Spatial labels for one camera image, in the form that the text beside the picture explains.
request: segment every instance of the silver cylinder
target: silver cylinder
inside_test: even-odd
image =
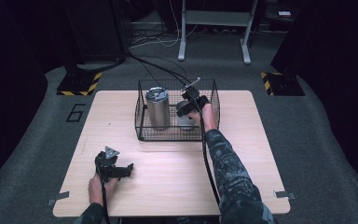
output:
[[[168,91],[161,87],[152,88],[146,93],[146,101],[151,126],[157,130],[170,127],[171,116]]]

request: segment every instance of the yellow and black hazard tape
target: yellow and black hazard tape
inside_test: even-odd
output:
[[[97,88],[98,81],[100,80],[102,73],[95,75],[91,85],[87,91],[57,91],[57,95],[92,95],[95,88]]]
[[[276,75],[280,76],[281,73],[261,73],[261,77],[263,78],[264,87],[266,88],[268,95],[274,95],[274,92],[272,91],[271,85],[269,84],[269,79],[267,75]]]

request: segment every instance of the hand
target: hand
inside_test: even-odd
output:
[[[115,189],[117,178],[111,179],[108,183],[105,183],[106,189],[106,201],[112,198],[113,190]],[[103,206],[103,192],[101,186],[101,179],[98,174],[95,174],[92,179],[89,180],[89,203],[98,203]]]
[[[217,129],[216,117],[214,109],[211,104],[206,104],[202,108],[202,118],[204,122],[205,132],[207,133],[211,129]],[[197,124],[200,125],[200,113],[199,112],[190,112],[187,116],[191,119],[194,119]]]

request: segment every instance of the person's left hand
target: person's left hand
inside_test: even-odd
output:
[[[105,183],[106,189],[106,201],[112,198],[113,190],[115,189],[118,178],[111,179],[108,183]],[[89,180],[89,203],[98,203],[103,206],[103,192],[101,186],[101,179],[98,174],[95,173],[94,177]]]

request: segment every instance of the black pole base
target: black pole base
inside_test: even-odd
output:
[[[66,73],[60,86],[57,88],[57,95],[91,95],[101,77],[97,72],[80,72],[75,75]]]
[[[305,96],[296,78],[290,81],[280,73],[261,73],[268,95]]]

